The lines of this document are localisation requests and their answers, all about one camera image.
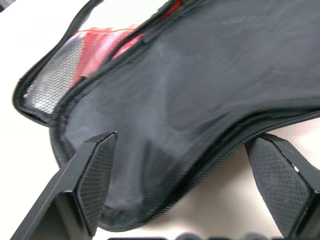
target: red fabric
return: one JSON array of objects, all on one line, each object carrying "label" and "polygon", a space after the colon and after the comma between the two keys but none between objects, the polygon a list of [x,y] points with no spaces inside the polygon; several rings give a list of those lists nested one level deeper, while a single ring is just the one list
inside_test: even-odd
[{"label": "red fabric", "polygon": [[[169,16],[181,5],[182,0],[178,0],[162,19]],[[88,30],[77,32],[76,34],[85,34],[84,46],[69,87],[73,87],[81,77],[87,77],[92,74],[102,64],[108,53],[116,46],[116,44],[131,33],[136,27],[136,25],[132,25],[128,29],[117,31],[113,31],[111,27],[105,29],[92,27]],[[122,46],[115,54],[114,58],[134,45],[141,35]]]}]

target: white background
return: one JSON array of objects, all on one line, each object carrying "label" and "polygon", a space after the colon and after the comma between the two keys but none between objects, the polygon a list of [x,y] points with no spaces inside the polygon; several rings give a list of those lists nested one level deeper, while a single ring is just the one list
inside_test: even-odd
[{"label": "white background", "polygon": [[[85,2],[17,0],[0,13],[1,239],[12,236],[58,170],[51,152],[48,129],[14,110],[11,103],[14,87],[19,78],[60,40]],[[140,19],[152,14],[163,0],[116,2],[115,6],[135,13],[131,17],[136,17],[139,23]],[[122,24],[119,21],[126,21],[123,16],[128,14],[121,12],[115,12],[111,17],[108,15],[110,21],[117,19],[119,25]],[[290,140],[310,162],[320,168],[320,149],[317,146],[320,139],[319,119],[279,129],[275,133]],[[193,232],[204,238],[226,236],[235,239],[248,232],[269,237],[280,234],[256,188],[243,148],[156,221],[123,233],[98,229],[94,240],[106,240],[111,236],[163,236],[174,239],[183,232]]]}]

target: mesh pocket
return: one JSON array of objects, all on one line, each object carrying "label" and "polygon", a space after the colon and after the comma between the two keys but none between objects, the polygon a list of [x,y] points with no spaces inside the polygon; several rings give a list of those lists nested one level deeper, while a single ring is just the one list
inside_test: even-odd
[{"label": "mesh pocket", "polygon": [[[115,45],[135,29],[91,28],[70,38],[37,75],[24,95],[25,106],[52,114],[59,100],[82,77],[90,76]],[[124,45],[123,53],[138,37]]]},{"label": "mesh pocket", "polygon": [[58,101],[67,93],[76,72],[84,46],[84,35],[78,34],[64,46],[40,71],[28,88],[25,98],[27,108],[51,114]]}]

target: black plastic part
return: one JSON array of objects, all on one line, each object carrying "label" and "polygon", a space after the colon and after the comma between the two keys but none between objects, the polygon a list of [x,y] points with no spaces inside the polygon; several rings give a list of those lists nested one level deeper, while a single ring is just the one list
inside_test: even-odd
[{"label": "black plastic part", "polygon": [[258,190],[282,235],[320,237],[320,171],[271,134],[246,144]]},{"label": "black plastic part", "polygon": [[77,186],[77,199],[92,237],[96,234],[109,190],[116,141],[116,134],[112,134],[96,146]]},{"label": "black plastic part", "polygon": [[193,233],[183,233],[176,237],[175,240],[202,240],[201,237],[193,234]]},{"label": "black plastic part", "polygon": [[[102,211],[106,200],[108,185],[104,184],[109,184],[110,181],[109,168],[112,165],[116,141],[116,133],[111,132],[84,142],[74,157],[52,177],[11,239],[91,239],[100,219],[97,215]],[[100,152],[105,151],[106,158],[97,158],[101,156]],[[104,167],[102,172],[95,171],[96,164],[102,161],[107,167]],[[98,203],[87,201],[86,194],[81,194],[86,193],[86,184],[95,190],[96,196],[101,197]],[[94,218],[88,215],[92,208]]]}]

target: black bag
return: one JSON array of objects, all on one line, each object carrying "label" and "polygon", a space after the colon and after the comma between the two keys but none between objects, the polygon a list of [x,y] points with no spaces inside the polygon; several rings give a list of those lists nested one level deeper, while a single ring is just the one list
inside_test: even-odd
[{"label": "black bag", "polygon": [[78,76],[75,33],[100,2],[21,78],[13,104],[50,128],[60,166],[85,140],[117,131],[101,228],[141,226],[241,145],[320,116],[320,1],[170,0]]}]

